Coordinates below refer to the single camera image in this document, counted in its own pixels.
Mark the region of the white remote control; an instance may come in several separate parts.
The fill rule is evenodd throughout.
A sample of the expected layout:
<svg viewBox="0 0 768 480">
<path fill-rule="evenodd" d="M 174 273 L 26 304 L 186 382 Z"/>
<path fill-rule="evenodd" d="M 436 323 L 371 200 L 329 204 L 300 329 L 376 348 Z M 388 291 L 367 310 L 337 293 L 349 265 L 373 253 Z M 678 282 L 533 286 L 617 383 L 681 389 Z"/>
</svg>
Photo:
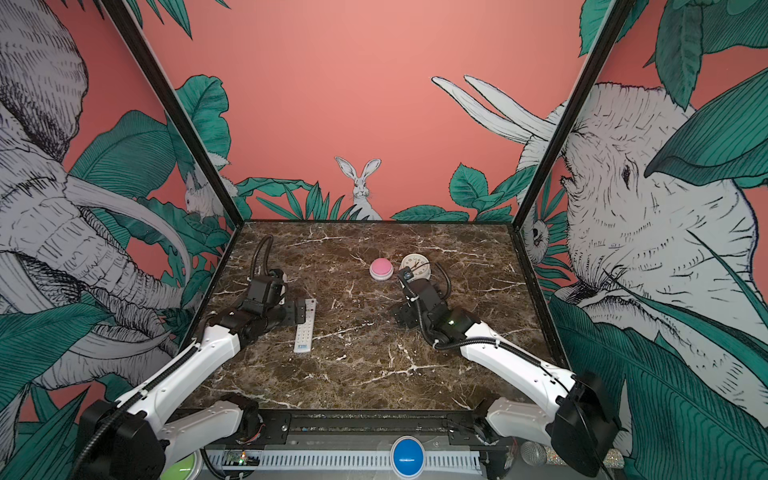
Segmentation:
<svg viewBox="0 0 768 480">
<path fill-rule="evenodd" d="M 297 306 L 297 324 L 293 351 L 297 354 L 309 353 L 314 336 L 314 320 L 317 310 L 315 299 L 305 299 Z"/>
</svg>

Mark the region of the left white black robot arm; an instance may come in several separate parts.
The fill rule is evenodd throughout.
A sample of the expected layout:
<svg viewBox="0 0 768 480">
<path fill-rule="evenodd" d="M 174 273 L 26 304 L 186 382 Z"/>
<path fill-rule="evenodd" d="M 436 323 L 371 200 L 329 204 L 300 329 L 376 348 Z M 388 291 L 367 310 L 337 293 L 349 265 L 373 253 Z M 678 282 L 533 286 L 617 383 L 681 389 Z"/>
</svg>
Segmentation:
<svg viewBox="0 0 768 480">
<path fill-rule="evenodd" d="M 177 408 L 221 365 L 270 331 L 309 326 L 313 299 L 287 300 L 281 270 L 251 279 L 246 292 L 206 324 L 200 341 L 115 401 L 98 401 L 80 419 L 72 479 L 158 479 L 208 444 L 258 440 L 265 421 L 256 401 L 231 394 L 178 420 Z"/>
</svg>

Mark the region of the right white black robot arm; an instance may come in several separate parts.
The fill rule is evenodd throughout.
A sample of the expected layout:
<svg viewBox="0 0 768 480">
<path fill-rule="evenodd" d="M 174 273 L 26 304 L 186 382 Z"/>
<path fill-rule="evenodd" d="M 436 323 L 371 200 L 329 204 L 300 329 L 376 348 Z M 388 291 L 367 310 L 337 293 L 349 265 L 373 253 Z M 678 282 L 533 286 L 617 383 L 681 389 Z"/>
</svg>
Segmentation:
<svg viewBox="0 0 768 480">
<path fill-rule="evenodd" d="M 552 448 L 567 466 L 596 477 L 622 428 L 601 378 L 545 362 L 504 339 L 475 314 L 451 308 L 426 279 L 398 280 L 405 301 L 397 321 L 420 331 L 437 351 L 456 351 L 490 370 L 530 399 L 529 405 L 499 397 L 479 414 L 480 438 L 518 437 Z"/>
</svg>

